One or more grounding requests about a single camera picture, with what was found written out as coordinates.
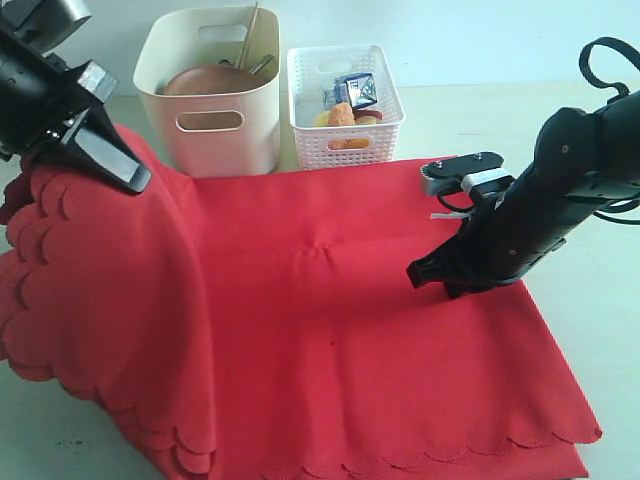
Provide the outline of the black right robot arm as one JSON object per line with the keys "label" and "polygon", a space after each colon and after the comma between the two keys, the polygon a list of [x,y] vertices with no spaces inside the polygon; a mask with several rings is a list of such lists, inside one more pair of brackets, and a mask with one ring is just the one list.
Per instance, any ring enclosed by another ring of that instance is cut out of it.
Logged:
{"label": "black right robot arm", "polygon": [[639,196],[639,96],[587,113],[564,107],[542,126],[532,163],[519,177],[492,152],[422,166],[426,191],[463,192],[459,230],[407,275],[416,288],[440,282],[458,298],[519,280],[588,217]]}

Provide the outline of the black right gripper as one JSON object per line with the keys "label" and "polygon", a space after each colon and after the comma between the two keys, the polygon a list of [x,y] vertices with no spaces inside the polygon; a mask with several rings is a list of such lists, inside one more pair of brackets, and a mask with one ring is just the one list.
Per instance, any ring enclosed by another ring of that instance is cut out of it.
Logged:
{"label": "black right gripper", "polygon": [[538,189],[509,189],[452,239],[412,261],[414,289],[443,283],[450,299],[507,286],[565,243],[568,198]]}

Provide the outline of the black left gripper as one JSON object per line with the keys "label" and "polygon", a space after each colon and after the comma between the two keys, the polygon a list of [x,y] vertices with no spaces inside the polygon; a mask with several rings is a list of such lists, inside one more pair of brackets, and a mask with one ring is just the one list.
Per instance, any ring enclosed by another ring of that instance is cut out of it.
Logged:
{"label": "black left gripper", "polygon": [[126,144],[104,104],[117,81],[90,60],[71,68],[1,26],[1,158],[39,159],[139,195],[152,173]]}

